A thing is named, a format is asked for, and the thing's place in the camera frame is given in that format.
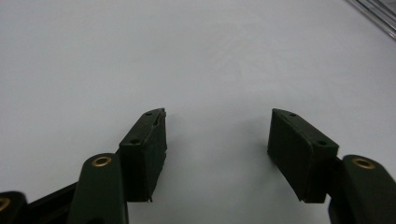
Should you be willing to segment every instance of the white table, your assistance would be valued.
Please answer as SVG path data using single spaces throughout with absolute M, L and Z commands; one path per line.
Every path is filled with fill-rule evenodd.
M 0 2 L 0 191 L 31 202 L 167 111 L 131 223 L 330 223 L 266 154 L 293 111 L 396 176 L 396 42 L 344 0 Z

